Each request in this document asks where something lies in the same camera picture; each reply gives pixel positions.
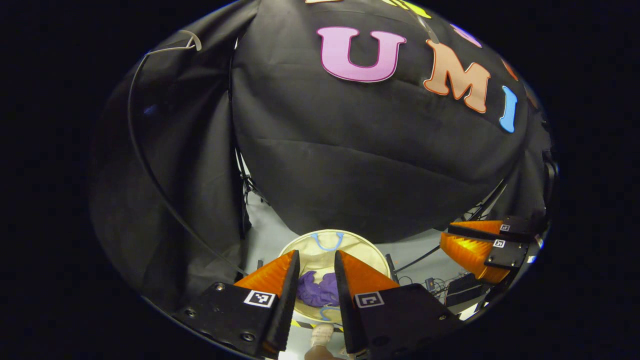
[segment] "purple fabric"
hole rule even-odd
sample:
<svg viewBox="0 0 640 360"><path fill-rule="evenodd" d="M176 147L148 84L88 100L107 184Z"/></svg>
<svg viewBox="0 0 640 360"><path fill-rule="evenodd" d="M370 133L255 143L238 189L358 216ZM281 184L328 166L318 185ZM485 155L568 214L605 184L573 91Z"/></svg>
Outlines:
<svg viewBox="0 0 640 360"><path fill-rule="evenodd" d="M298 298L313 307L340 306L335 273L325 274L320 284L314 283L315 271L308 271L298 280Z"/></svg>

